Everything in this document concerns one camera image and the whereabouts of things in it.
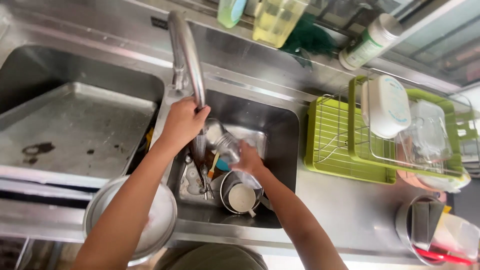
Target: product label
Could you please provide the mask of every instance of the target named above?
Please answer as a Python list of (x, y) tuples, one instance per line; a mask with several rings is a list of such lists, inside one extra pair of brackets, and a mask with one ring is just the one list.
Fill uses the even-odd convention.
[(241, 14), (243, 13), (243, 9), (245, 8), (246, 3), (247, 3), (247, 0), (237, 0), (235, 4), (233, 4), (232, 13), (230, 15), (232, 22), (236, 23), (238, 20), (240, 20)]
[(365, 29), (345, 48), (347, 52), (345, 62), (351, 66), (360, 67), (375, 57), (382, 49), (383, 46), (376, 43), (368, 34), (368, 29)]

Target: dish drying rack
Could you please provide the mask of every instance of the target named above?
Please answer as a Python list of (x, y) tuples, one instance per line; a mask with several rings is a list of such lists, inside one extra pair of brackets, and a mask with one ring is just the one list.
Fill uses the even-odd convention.
[(475, 111), (462, 95), (440, 97), (419, 89), (406, 89), (409, 100), (434, 103), (445, 113), (445, 129), (452, 147), (452, 157), (436, 163), (407, 161), (407, 150), (395, 138), (384, 139), (371, 132), (361, 115), (361, 86), (373, 73), (353, 78), (334, 95), (323, 95), (309, 110), (307, 153), (304, 163), (309, 170), (347, 178), (393, 184), (396, 170), (434, 177), (458, 178), (463, 172), (460, 141), (473, 140), (478, 145)]

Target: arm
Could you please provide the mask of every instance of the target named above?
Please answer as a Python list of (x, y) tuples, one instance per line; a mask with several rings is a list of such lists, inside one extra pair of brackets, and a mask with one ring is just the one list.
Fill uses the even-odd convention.
[(210, 107), (195, 115), (193, 97), (173, 103), (165, 127), (92, 228), (73, 270), (127, 268), (168, 163), (201, 130)]
[(255, 148), (244, 141), (240, 147), (240, 162), (233, 168), (250, 173), (260, 182), (305, 269), (347, 270), (332, 241), (302, 201), (263, 165)]

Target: red handle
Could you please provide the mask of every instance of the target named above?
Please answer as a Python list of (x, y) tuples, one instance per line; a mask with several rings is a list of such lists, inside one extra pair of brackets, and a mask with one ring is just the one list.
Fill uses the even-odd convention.
[(446, 262), (463, 264), (463, 265), (467, 265), (467, 266), (472, 265), (472, 262), (470, 260), (467, 260), (467, 259), (464, 259), (464, 258), (459, 258), (459, 257), (456, 257), (456, 256), (447, 255), (447, 254), (443, 254), (443, 253), (437, 253), (437, 252), (433, 252), (433, 251), (426, 251), (426, 250), (423, 250), (423, 249), (419, 249), (418, 247), (416, 247), (415, 250), (418, 252), (418, 254), (420, 254), (424, 257), (427, 257), (427, 258), (438, 259), (438, 260), (443, 260), (443, 261), (446, 261)]

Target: baking tray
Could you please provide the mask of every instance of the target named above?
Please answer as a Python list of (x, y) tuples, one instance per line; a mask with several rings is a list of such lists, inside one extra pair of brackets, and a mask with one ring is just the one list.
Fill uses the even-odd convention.
[(0, 176), (9, 177), (8, 168), (122, 176), (155, 110), (148, 100), (81, 83), (62, 85), (0, 115), (0, 165), (6, 172)]
[(347, 103), (329, 96), (319, 97), (310, 104), (308, 114), (303, 159), (307, 169), (373, 183), (395, 183), (395, 170), (354, 161), (348, 154)]

